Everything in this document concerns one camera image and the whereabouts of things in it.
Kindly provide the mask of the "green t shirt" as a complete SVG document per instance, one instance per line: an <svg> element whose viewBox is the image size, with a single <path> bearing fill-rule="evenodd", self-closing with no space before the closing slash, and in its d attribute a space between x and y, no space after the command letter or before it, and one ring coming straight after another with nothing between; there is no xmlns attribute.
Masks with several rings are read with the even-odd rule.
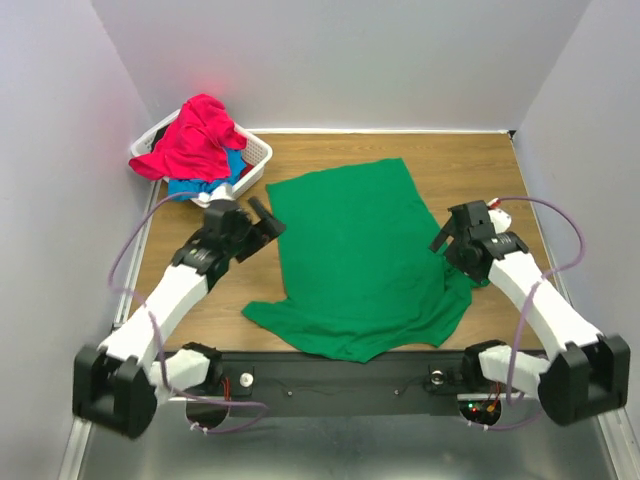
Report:
<svg viewBox="0 0 640 480"><path fill-rule="evenodd" d="M365 363L408 344L442 345L474 283L431 250L440 227L404 161L383 159L270 184L285 224L285 298L244 316L296 349Z"/></svg>

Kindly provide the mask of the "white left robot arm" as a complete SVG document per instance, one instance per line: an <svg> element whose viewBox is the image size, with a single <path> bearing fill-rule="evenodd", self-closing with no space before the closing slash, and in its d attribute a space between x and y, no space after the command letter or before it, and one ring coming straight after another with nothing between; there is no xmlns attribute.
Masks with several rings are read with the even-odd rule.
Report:
<svg viewBox="0 0 640 480"><path fill-rule="evenodd" d="M257 401L235 401L219 351L198 343L166 355L166 339L228 272L277 239L286 226L262 202L258 219L230 198L212 201L202 226L173 255L161 280L138 309L99 345L74 358L72 413L130 439L151 424L157 407L174 397L209 404L228 415L237 408L265 412Z"/></svg>

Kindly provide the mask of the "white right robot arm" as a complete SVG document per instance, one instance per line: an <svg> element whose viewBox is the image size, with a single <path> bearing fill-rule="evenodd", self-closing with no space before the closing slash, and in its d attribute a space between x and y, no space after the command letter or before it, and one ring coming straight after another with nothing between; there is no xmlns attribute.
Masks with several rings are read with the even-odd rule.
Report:
<svg viewBox="0 0 640 480"><path fill-rule="evenodd" d="M501 199L450 208L430 248L477 283L491 283L518 309L544 354L492 340L465 349L460 378L470 390L499 383L539 401L555 424L567 426L624 407L631 350L619 335L604 335L559 293L525 242L510 231Z"/></svg>

